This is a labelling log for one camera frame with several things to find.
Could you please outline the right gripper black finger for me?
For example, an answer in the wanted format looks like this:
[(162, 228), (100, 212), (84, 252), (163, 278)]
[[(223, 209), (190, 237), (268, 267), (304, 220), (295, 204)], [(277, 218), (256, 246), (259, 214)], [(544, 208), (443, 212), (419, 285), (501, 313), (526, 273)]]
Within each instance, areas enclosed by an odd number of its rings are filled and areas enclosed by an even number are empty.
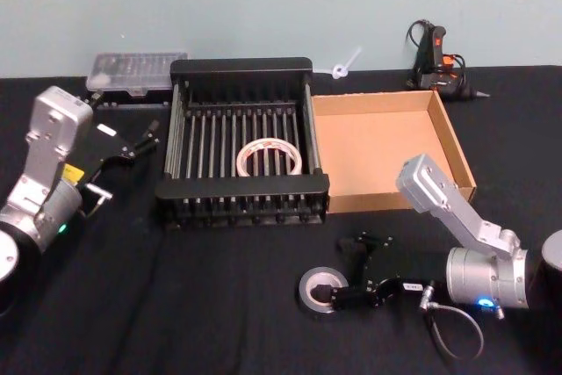
[(317, 285), (313, 288), (313, 299), (325, 310), (346, 310), (363, 306), (378, 307), (382, 304), (374, 291), (358, 286), (333, 287)]
[(392, 243), (392, 236), (378, 237), (361, 232), (354, 236), (340, 238), (336, 242), (336, 247), (349, 259), (366, 259), (375, 250), (389, 247)]

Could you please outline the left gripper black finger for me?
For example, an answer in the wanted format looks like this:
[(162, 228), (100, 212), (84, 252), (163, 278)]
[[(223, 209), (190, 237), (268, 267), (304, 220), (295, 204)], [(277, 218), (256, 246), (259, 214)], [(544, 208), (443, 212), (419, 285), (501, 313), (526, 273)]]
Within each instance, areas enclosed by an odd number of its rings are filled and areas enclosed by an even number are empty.
[(90, 129), (93, 129), (97, 124), (97, 108), (103, 103), (104, 92), (102, 90), (96, 90), (91, 93), (89, 97), (85, 99), (85, 103), (92, 110), (92, 117), (90, 120)]
[(127, 148), (125, 158), (129, 162), (134, 162), (142, 156), (149, 155), (155, 151), (160, 142), (156, 136), (159, 126), (160, 122), (158, 120), (153, 120), (140, 138)]

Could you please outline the left gripper black body block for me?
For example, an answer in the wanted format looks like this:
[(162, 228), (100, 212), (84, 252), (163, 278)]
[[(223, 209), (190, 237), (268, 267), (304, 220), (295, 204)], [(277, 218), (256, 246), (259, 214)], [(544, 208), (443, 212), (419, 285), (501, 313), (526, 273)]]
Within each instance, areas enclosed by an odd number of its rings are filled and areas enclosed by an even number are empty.
[(64, 165), (64, 179), (82, 190), (112, 165), (132, 164), (133, 145), (104, 124), (92, 127), (70, 153)]

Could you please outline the right gripper black body block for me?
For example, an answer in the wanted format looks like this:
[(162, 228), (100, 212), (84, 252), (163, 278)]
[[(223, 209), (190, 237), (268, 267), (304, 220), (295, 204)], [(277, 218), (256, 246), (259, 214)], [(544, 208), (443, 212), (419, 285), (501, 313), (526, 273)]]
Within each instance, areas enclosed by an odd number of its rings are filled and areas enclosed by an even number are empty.
[(374, 249), (366, 258), (362, 283), (369, 306), (383, 306), (391, 298), (433, 289), (434, 299), (449, 301), (445, 252), (417, 251), (399, 244)]

